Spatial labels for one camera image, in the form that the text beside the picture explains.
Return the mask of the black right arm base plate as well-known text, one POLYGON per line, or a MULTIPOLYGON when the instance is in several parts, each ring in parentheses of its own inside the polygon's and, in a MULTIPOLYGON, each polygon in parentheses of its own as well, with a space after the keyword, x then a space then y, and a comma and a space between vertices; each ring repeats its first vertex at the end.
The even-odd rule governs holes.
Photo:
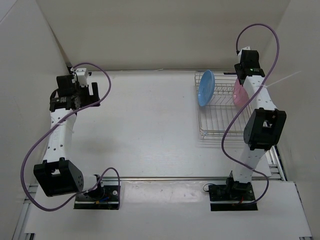
POLYGON ((211 212, 257 211, 252 185, 247 190, 228 190, 226 184, 207 183, 203 191, 209 194, 211 212))

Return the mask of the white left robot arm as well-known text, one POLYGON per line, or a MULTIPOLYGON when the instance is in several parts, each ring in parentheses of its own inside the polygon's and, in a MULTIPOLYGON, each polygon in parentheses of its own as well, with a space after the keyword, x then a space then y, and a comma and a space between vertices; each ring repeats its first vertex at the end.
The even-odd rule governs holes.
POLYGON ((99 175, 84 175, 70 160, 75 110, 97 102, 98 84, 88 84, 89 72, 84 68, 56 78, 58 88, 51 94, 49 111, 51 126, 42 163, 33 167, 33 174, 48 197, 87 191, 93 200, 100 200, 105 188, 97 183, 99 175))

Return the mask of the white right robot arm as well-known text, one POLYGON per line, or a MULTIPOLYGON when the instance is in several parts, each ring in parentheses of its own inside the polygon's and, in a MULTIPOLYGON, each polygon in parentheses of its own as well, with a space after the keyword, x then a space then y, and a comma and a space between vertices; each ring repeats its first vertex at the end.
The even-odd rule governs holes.
POLYGON ((235 65, 237 83, 252 99, 251 116, 243 131, 244 149, 240 162, 230 173, 224 193, 230 200, 244 197, 252 186, 252 175, 260 159, 277 145, 287 114, 277 109, 264 87, 265 73, 260 67, 259 53, 249 47, 238 53, 239 63, 235 65))

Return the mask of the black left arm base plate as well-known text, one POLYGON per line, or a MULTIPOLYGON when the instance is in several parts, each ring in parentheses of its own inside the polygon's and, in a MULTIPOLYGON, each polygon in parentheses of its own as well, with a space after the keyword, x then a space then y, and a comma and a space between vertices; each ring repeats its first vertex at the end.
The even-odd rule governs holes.
POLYGON ((121 185, 100 183, 89 193, 75 197, 75 210, 119 210, 121 185))

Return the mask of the pink plastic plate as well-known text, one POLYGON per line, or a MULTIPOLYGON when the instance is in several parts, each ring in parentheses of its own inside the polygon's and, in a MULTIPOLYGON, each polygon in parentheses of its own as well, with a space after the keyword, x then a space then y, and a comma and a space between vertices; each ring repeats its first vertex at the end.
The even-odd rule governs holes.
POLYGON ((240 84, 239 80, 235 80, 233 89, 233 103, 239 109, 242 108, 249 100, 248 93, 244 87, 240 84))

